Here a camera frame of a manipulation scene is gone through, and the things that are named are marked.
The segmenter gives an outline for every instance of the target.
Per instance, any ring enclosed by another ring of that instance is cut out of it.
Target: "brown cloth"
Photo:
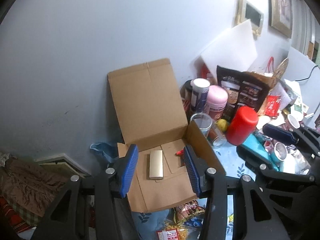
[[[68,178],[46,171],[36,163],[10,158],[1,178],[1,190],[30,212],[43,217]]]

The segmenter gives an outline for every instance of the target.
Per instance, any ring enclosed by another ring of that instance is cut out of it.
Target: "red bottle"
[[[244,143],[257,124],[257,113],[248,106],[241,106],[227,130],[226,138],[228,142],[236,146]]]

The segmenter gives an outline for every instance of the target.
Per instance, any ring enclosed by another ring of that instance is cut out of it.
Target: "green checkered fabric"
[[[12,209],[28,224],[33,227],[36,227],[42,217],[39,217],[36,214],[33,214],[29,210],[26,210],[24,207],[20,206],[18,203],[12,201],[6,194],[3,194],[5,200],[8,202]]]

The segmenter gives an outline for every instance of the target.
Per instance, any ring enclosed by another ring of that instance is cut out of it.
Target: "black package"
[[[233,69],[217,67],[218,85],[228,91],[229,98],[222,118],[231,122],[241,106],[259,111],[269,93],[269,86],[252,75]]]

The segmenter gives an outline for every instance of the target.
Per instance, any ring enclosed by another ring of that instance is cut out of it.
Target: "black cable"
[[[307,80],[307,79],[309,79],[309,78],[311,77],[311,74],[312,74],[313,70],[314,70],[317,66],[318,66],[318,65],[315,65],[315,66],[313,67],[313,69],[312,69],[312,70],[311,70],[311,72],[310,72],[309,77],[304,78],[304,79],[295,80],[295,81],[303,81],[303,80]]]

